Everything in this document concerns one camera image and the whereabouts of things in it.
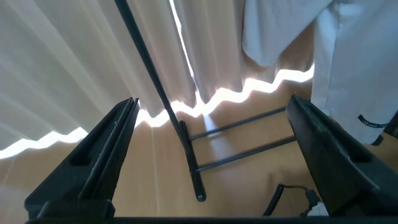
floor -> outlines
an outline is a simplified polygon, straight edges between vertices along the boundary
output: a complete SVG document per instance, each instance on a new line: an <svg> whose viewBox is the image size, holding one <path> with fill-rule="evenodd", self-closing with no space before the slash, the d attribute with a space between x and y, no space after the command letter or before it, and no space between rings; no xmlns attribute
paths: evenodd
<svg viewBox="0 0 398 224"><path fill-rule="evenodd" d="M191 135L285 106L291 94L310 96L310 83L285 82L272 93L254 92L243 103L222 102L208 116L178 114ZM284 113L229 129L193 142L198 163L222 159L252 147L293 135ZM379 147L368 147L398 170L398 139L384 135ZM24 199L70 153L76 144L56 143L0 161L0 223L27 220ZM167 122L160 128L140 124L113 198L116 216L259 216L278 183L316 189L296 142L202 173L207 200L197 202L180 141ZM276 216L297 216L307 208L304 193L284 191Z"/></svg>

curtain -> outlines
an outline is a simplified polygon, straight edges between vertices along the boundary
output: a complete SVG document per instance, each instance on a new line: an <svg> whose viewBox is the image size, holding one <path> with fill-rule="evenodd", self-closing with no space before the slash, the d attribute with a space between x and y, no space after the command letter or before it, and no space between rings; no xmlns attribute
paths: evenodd
<svg viewBox="0 0 398 224"><path fill-rule="evenodd" d="M312 56L307 28L276 63L249 58L241 47L243 0L127 2L169 100L191 108L196 91L207 103L221 87L240 92L247 78L272 83L279 69ZM112 0L3 0L0 30L0 149L51 131L90 131L130 96L152 117L163 111Z"/></svg>

black cable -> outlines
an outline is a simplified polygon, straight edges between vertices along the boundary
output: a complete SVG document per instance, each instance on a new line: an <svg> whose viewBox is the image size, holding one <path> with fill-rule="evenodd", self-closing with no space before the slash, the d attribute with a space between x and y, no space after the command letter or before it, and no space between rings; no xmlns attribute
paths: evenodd
<svg viewBox="0 0 398 224"><path fill-rule="evenodd" d="M282 196L282 193L284 192L284 188L297 188L297 189L303 189L306 192L306 196L308 198L307 192L312 191L313 190L309 190L308 188L301 186L301 185L284 185L284 184L278 184L276 191L274 193L274 196L272 196L271 201L269 202L269 205L266 209L266 211L262 214L263 216L269 216L272 214L272 212L274 211L276 205L278 204L278 201L280 199L280 196Z"/></svg>

garment rack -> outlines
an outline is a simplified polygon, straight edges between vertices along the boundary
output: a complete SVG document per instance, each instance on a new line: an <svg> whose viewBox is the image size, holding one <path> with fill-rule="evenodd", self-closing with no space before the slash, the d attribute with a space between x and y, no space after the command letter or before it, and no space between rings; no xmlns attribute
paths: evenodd
<svg viewBox="0 0 398 224"><path fill-rule="evenodd" d="M201 180L200 172L203 172L208 169L221 166L228 162L233 162L235 160L242 159L247 156L251 156L251 155L257 154L259 152L263 152L268 149L273 149L275 147L282 146L284 144L288 144L290 142L295 141L294 136L287 137L287 138L281 139L276 142L272 142L269 144L265 144L263 146L256 147L254 149L247 150L240 154L237 154L237 155L234 155L231 157L227 157L226 159L222 159L222 160L219 160L216 162L212 162L209 164L204 164L204 165L199 166L198 162L196 160L196 157L195 157L195 153L193 151L192 141L206 137L210 134L218 133L220 131L224 131L229 128L237 127L239 125L246 124L251 121L255 121L257 119L265 118L267 116L271 116L273 114L283 112L283 111L285 111L285 107L278 108L278 109L272 110L272 111L268 111L263 114L253 116L251 118L244 119L242 121L238 121L238 122L228 124L228 125L220 127L220 128L213 129L211 131L207 131L205 133L197 134L194 136L189 136L187 125L185 124L184 121L178 121L178 119L170 105L170 101L167 98L167 95L163 89L162 83L160 82L160 79L157 74L154 63L149 55L149 52L145 45L144 39L142 38L141 33L139 32L138 26L136 24L136 21L134 19L134 16L132 15L132 12L131 12L129 6L127 4L127 1L126 0L115 0L115 3L119 9L119 12L123 18L124 23L126 24L126 27L130 33L130 36L137 47L137 50L142 58L142 61L144 62L144 65L150 75L150 78L155 85L155 88L160 96L160 99L162 100L163 105L164 105L167 113L169 114L170 120L175 128L175 131L177 132L178 137L180 138L182 146L185 150L185 155L187 157L188 167L189 167L189 171L190 171L191 178L192 178L193 189L195 191L196 198L199 202L203 202L206 200L206 191L205 191L205 187L203 186L203 182Z"/></svg>

